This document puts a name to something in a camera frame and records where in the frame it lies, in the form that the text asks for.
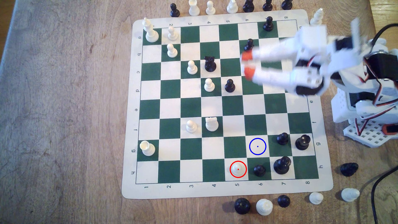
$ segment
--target white pawn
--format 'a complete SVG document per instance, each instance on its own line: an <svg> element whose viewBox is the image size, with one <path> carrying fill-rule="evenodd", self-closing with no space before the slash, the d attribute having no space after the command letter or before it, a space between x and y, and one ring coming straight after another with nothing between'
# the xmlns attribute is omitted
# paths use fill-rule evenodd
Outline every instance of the white pawn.
<svg viewBox="0 0 398 224"><path fill-rule="evenodd" d="M324 11L322 8L318 9L315 14L314 17L310 20L310 25L311 26L319 26L322 24L322 18L324 15Z"/></svg>
<svg viewBox="0 0 398 224"><path fill-rule="evenodd" d="M190 6L190 8L189 8L189 14L190 14L191 16L197 16L197 15L199 15L200 9L199 9L199 7L197 6L197 4L198 4L197 0L189 0L189 6Z"/></svg>
<svg viewBox="0 0 398 224"><path fill-rule="evenodd" d="M226 7L228 13L233 14L238 11L238 5L236 4L236 0L230 0L228 6Z"/></svg>
<svg viewBox="0 0 398 224"><path fill-rule="evenodd" d="M176 57L178 54L177 49L174 48L174 46L170 43L167 45L167 55L169 57Z"/></svg>
<svg viewBox="0 0 398 224"><path fill-rule="evenodd" d="M267 216L271 214L272 207L272 202L267 199L260 199L256 204L256 210L262 216Z"/></svg>
<svg viewBox="0 0 398 224"><path fill-rule="evenodd" d="M345 188L341 191L341 198L346 202L352 202L359 197L359 190L355 188Z"/></svg>
<svg viewBox="0 0 398 224"><path fill-rule="evenodd" d="M146 156L152 156L155 153L155 146L148 141L142 141L140 143L140 149Z"/></svg>
<svg viewBox="0 0 398 224"><path fill-rule="evenodd" d="M320 204L323 200L323 195L318 192L312 192L310 194L310 202L313 204Z"/></svg>
<svg viewBox="0 0 398 224"><path fill-rule="evenodd" d="M205 80L205 90L207 92L212 92L214 90L214 88L215 88L215 85L214 85L213 81L210 78L207 78Z"/></svg>
<svg viewBox="0 0 398 224"><path fill-rule="evenodd" d="M216 13L216 9L213 7L213 2L208 1L207 2L207 9L206 9L206 14L207 15L214 15Z"/></svg>
<svg viewBox="0 0 398 224"><path fill-rule="evenodd" d="M191 75L194 75L198 72L198 67L195 65L194 61L188 61L187 71Z"/></svg>

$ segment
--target black pawn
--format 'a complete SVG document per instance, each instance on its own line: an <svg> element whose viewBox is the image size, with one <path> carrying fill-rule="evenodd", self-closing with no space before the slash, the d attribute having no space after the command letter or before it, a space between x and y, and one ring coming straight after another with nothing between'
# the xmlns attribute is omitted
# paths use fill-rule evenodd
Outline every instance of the black pawn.
<svg viewBox="0 0 398 224"><path fill-rule="evenodd" d="M284 156L274 162L274 170L277 174L285 174L289 171L290 164L292 164L290 158Z"/></svg>
<svg viewBox="0 0 398 224"><path fill-rule="evenodd" d="M289 141L289 135L286 132L283 132L282 134L279 134L276 137L276 142L279 145L286 145L288 141Z"/></svg>
<svg viewBox="0 0 398 224"><path fill-rule="evenodd" d="M253 0L246 0L245 4L243 5L244 12L252 12L254 11L254 4Z"/></svg>
<svg viewBox="0 0 398 224"><path fill-rule="evenodd" d="M302 135L296 140L296 148L306 150L310 145L311 138L308 135Z"/></svg>
<svg viewBox="0 0 398 224"><path fill-rule="evenodd" d="M290 205L290 198L286 195L281 195L278 197L278 204L282 208L286 208Z"/></svg>
<svg viewBox="0 0 398 224"><path fill-rule="evenodd" d="M172 11L170 12L170 16L171 17L178 17L179 16L179 10L177 9L176 4L171 3L170 4L170 8L172 9Z"/></svg>
<svg viewBox="0 0 398 224"><path fill-rule="evenodd" d="M265 31L271 31L273 29L273 24L272 24L272 17L268 16L267 21L264 23L263 29Z"/></svg>
<svg viewBox="0 0 398 224"><path fill-rule="evenodd" d="M262 177L265 174L265 167L263 165L257 165L253 169L254 175Z"/></svg>
<svg viewBox="0 0 398 224"><path fill-rule="evenodd" d="M359 166L357 163L345 163L340 166L340 171L344 176L350 177L354 175L358 168Z"/></svg>
<svg viewBox="0 0 398 224"><path fill-rule="evenodd" d="M244 215L250 211L250 202L246 198L238 198L234 207L238 214Z"/></svg>
<svg viewBox="0 0 398 224"><path fill-rule="evenodd" d="M232 79L228 79L225 84L225 91L233 92L235 90L235 84Z"/></svg>

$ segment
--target black chess piece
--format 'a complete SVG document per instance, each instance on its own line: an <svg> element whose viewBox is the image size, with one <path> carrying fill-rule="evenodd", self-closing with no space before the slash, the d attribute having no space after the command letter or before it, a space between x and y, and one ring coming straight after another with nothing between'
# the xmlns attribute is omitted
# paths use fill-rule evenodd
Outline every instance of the black chess piece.
<svg viewBox="0 0 398 224"><path fill-rule="evenodd" d="M264 11L272 11L272 0L265 0L265 3L263 5L263 10Z"/></svg>
<svg viewBox="0 0 398 224"><path fill-rule="evenodd" d="M310 145L311 138L308 135L302 135L296 140L296 148L306 150Z"/></svg>
<svg viewBox="0 0 398 224"><path fill-rule="evenodd" d="M235 90L234 81L232 79L228 79L226 81L226 84L225 84L224 88L225 88L225 91L227 91L227 92L233 92Z"/></svg>
<svg viewBox="0 0 398 224"><path fill-rule="evenodd" d="M340 171L344 176L350 177L354 175L358 168L359 166L357 163L345 163L340 166Z"/></svg>
<svg viewBox="0 0 398 224"><path fill-rule="evenodd" d="M234 207L238 214L244 215L250 211L250 202L246 198L238 198Z"/></svg>
<svg viewBox="0 0 398 224"><path fill-rule="evenodd" d="M245 4L243 5L244 12L252 12L254 11L254 4L253 0L246 0Z"/></svg>
<svg viewBox="0 0 398 224"><path fill-rule="evenodd" d="M290 198L286 195L281 195L278 197L278 204L282 208L286 208L290 205Z"/></svg>
<svg viewBox="0 0 398 224"><path fill-rule="evenodd" d="M292 164L290 158L284 156L274 162L274 170L277 174L285 174L289 171L290 164Z"/></svg>
<svg viewBox="0 0 398 224"><path fill-rule="evenodd" d="M216 70L217 65L214 62L214 57L205 56L205 70L208 72L214 72Z"/></svg>
<svg viewBox="0 0 398 224"><path fill-rule="evenodd" d="M272 24L272 17L268 16L267 21L264 23L263 29L265 31L271 31L273 29L273 24Z"/></svg>

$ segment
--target white chess piece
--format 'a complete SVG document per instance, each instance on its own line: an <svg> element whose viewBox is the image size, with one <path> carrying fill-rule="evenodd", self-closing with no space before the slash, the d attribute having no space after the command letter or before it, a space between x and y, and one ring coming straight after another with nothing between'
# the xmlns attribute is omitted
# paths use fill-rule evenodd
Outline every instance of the white chess piece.
<svg viewBox="0 0 398 224"><path fill-rule="evenodd" d="M193 122L191 120L187 121L187 131L189 133L194 133L196 131L197 127L198 126L195 124L195 122Z"/></svg>
<svg viewBox="0 0 398 224"><path fill-rule="evenodd" d="M195 65L194 61L188 61L187 71L191 75L194 75L198 72L198 67Z"/></svg>
<svg viewBox="0 0 398 224"><path fill-rule="evenodd" d="M346 202L352 202L359 197L359 190L355 188L345 188L341 191L341 198Z"/></svg>
<svg viewBox="0 0 398 224"><path fill-rule="evenodd" d="M213 7L213 2L212 2L212 1L208 1L208 2L207 2L206 14L207 14L207 15L214 15L214 14L216 14L216 9Z"/></svg>
<svg viewBox="0 0 398 224"><path fill-rule="evenodd" d="M320 204L323 200L323 195L318 192L312 192L310 194L310 202L313 204Z"/></svg>
<svg viewBox="0 0 398 224"><path fill-rule="evenodd" d="M238 11L238 5L236 4L236 0L230 0L228 6L226 7L228 13L233 14Z"/></svg>
<svg viewBox="0 0 398 224"><path fill-rule="evenodd" d="M147 18L144 18L142 25L146 31L146 40L151 43L156 42L159 39L159 34L153 30L152 23Z"/></svg>
<svg viewBox="0 0 398 224"><path fill-rule="evenodd" d="M217 130L217 128L219 127L219 122L217 121L217 117L205 118L205 121L206 121L206 129L208 129L211 132Z"/></svg>
<svg viewBox="0 0 398 224"><path fill-rule="evenodd" d="M146 156L152 156L155 153L155 146L148 141L142 141L140 143L140 149Z"/></svg>
<svg viewBox="0 0 398 224"><path fill-rule="evenodd" d="M267 199L260 199L256 204L257 212L262 216L267 216L272 212L272 202Z"/></svg>
<svg viewBox="0 0 398 224"><path fill-rule="evenodd" d="M167 55L169 57L176 57L178 54L177 49L174 48L174 46L170 43L167 45Z"/></svg>
<svg viewBox="0 0 398 224"><path fill-rule="evenodd" d="M190 6L190 8L189 8L189 14L190 14L191 16L197 16L197 15L199 15L200 9L199 9L199 7L197 6L197 4L198 4L197 0L189 0L189 6Z"/></svg>
<svg viewBox="0 0 398 224"><path fill-rule="evenodd" d="M214 90L214 88L215 88L215 85L214 85L213 81L210 78L207 78L205 80L205 90L207 92L212 92Z"/></svg>

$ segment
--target white square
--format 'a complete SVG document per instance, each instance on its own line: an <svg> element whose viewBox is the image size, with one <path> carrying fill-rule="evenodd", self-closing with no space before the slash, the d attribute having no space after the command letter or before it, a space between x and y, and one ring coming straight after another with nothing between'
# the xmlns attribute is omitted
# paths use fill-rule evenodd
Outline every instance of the white square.
<svg viewBox="0 0 398 224"><path fill-rule="evenodd" d="M239 40L258 39L257 23L238 24Z"/></svg>
<svg viewBox="0 0 398 224"><path fill-rule="evenodd" d="M160 64L160 79L171 80L181 78L180 61L164 61Z"/></svg>
<svg viewBox="0 0 398 224"><path fill-rule="evenodd" d="M181 61L200 60L200 43L182 43Z"/></svg>
<svg viewBox="0 0 398 224"><path fill-rule="evenodd" d="M308 112L307 97L297 96L291 93L285 93L286 109L288 113L304 113Z"/></svg>
<svg viewBox="0 0 398 224"><path fill-rule="evenodd" d="M141 81L141 100L160 99L160 80Z"/></svg>
<svg viewBox="0 0 398 224"><path fill-rule="evenodd" d="M201 97L201 80L181 79L181 98Z"/></svg>
<svg viewBox="0 0 398 224"><path fill-rule="evenodd" d="M142 63L153 63L162 61L161 45L145 45L142 47Z"/></svg>
<svg viewBox="0 0 398 224"><path fill-rule="evenodd" d="M267 134L268 135L279 135L280 133L290 133L289 120L287 113L284 114L266 114L265 119L267 121Z"/></svg>
<svg viewBox="0 0 398 224"><path fill-rule="evenodd" d="M159 161L180 160L180 139L159 139Z"/></svg>
<svg viewBox="0 0 398 224"><path fill-rule="evenodd" d="M180 98L160 99L160 118L180 118L181 100Z"/></svg>
<svg viewBox="0 0 398 224"><path fill-rule="evenodd" d="M181 160L179 165L180 182L203 181L203 162L201 159Z"/></svg>
<svg viewBox="0 0 398 224"><path fill-rule="evenodd" d="M224 138L202 138L202 159L224 159Z"/></svg>
<svg viewBox="0 0 398 224"><path fill-rule="evenodd" d="M278 180L278 179L295 179L295 167L293 164L293 156L288 156L290 160L292 161L292 164L289 166L289 171L285 174L277 174L273 168L273 165L277 159L280 159L282 157L270 157L269 158L269 163L271 164L271 179L273 180Z"/></svg>
<svg viewBox="0 0 398 224"><path fill-rule="evenodd" d="M210 96L201 98L202 117L222 116L222 97Z"/></svg>
<svg viewBox="0 0 398 224"><path fill-rule="evenodd" d="M243 114L265 114L264 94L243 95Z"/></svg>
<svg viewBox="0 0 398 224"><path fill-rule="evenodd" d="M269 157L268 136L246 136L246 157Z"/></svg>
<svg viewBox="0 0 398 224"><path fill-rule="evenodd" d="M157 183L158 172L158 161L137 162L137 184Z"/></svg>
<svg viewBox="0 0 398 224"><path fill-rule="evenodd" d="M159 139L160 119L140 120L138 140Z"/></svg>
<svg viewBox="0 0 398 224"><path fill-rule="evenodd" d="M199 26L200 42L220 41L219 26Z"/></svg>
<svg viewBox="0 0 398 224"><path fill-rule="evenodd" d="M245 117L243 115L223 116L224 137L245 136Z"/></svg>
<svg viewBox="0 0 398 224"><path fill-rule="evenodd" d="M220 59L240 58L239 40L220 41Z"/></svg>

